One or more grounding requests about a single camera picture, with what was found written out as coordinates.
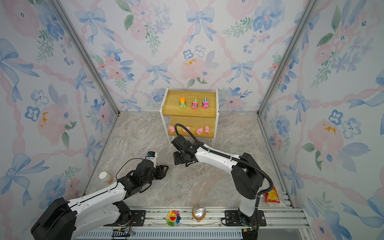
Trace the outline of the green orange toy truck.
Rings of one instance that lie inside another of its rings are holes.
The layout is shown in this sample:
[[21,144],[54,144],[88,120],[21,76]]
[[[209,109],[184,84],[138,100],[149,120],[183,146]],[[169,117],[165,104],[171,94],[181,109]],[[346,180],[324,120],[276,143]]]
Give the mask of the green orange toy truck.
[[180,98],[180,108],[186,108],[186,99],[185,98]]

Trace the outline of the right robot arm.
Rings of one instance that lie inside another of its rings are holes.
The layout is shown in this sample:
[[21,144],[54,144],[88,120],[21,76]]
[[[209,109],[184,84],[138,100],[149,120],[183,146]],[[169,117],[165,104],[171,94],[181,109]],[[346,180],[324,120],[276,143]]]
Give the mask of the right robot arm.
[[239,206],[240,215],[253,218],[264,180],[270,180],[267,174],[261,170],[253,157],[247,153],[243,155],[230,155],[213,148],[202,142],[190,142],[184,136],[178,135],[171,144],[177,149],[174,152],[176,165],[189,166],[194,163],[204,163],[216,167],[230,174],[233,178],[236,190],[242,196]]

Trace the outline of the right arm mounting base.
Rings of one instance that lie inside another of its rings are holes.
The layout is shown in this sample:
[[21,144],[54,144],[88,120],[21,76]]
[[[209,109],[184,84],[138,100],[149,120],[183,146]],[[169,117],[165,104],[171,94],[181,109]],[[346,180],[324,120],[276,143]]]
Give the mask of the right arm mounting base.
[[[229,227],[246,227],[246,224],[243,224],[240,220],[240,215],[238,210],[225,210],[224,211],[224,218],[222,220],[224,221],[224,225]],[[266,217],[262,210],[258,210],[258,222],[260,227],[266,227]]]

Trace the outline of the pink truck green top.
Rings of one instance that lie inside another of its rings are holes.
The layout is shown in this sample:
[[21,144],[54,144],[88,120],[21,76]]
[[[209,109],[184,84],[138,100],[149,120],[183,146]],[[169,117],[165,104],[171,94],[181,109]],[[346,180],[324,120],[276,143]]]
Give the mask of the pink truck green top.
[[191,108],[193,109],[193,110],[197,110],[198,109],[198,99],[197,98],[194,98],[193,99],[193,102],[192,102],[192,106],[191,106]]

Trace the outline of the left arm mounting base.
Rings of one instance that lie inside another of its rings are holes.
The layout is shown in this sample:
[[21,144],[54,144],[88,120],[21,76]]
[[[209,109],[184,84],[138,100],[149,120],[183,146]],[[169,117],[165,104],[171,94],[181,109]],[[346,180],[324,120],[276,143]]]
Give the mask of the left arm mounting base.
[[145,210],[131,210],[130,212],[121,214],[113,225],[119,227],[143,227],[146,213]]

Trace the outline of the pink truck blue top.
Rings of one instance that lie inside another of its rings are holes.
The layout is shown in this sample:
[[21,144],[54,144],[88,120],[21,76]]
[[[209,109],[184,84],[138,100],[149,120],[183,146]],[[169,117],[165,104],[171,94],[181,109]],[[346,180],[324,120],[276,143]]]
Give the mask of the pink truck blue top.
[[207,98],[203,98],[203,109],[207,110],[210,108],[209,102]]

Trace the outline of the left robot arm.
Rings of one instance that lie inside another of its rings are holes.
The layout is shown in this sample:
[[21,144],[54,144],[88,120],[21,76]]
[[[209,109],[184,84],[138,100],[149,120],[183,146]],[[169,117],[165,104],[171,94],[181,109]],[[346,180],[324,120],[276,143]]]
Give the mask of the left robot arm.
[[102,190],[77,199],[58,198],[32,226],[31,234],[35,240],[73,240],[102,226],[127,226],[135,217],[125,199],[146,191],[168,170],[167,165],[142,159],[135,170]]

